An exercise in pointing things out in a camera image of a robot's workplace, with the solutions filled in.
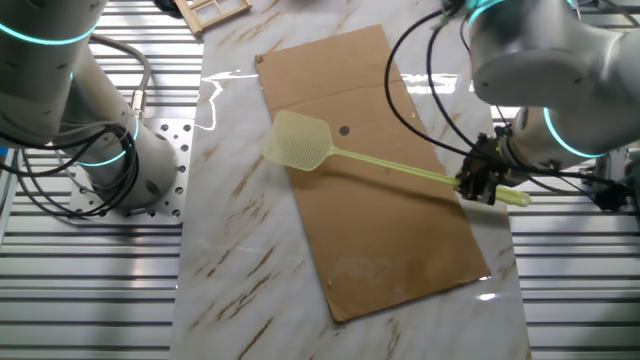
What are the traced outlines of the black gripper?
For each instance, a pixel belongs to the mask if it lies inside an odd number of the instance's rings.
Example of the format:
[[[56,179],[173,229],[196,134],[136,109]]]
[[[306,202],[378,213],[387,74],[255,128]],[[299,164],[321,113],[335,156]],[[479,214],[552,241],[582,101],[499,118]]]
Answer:
[[[468,201],[494,205],[497,200],[496,187],[473,187],[484,180],[503,183],[509,167],[500,153],[500,143],[495,137],[480,133],[469,154],[465,157],[462,169],[456,174],[458,192]]]

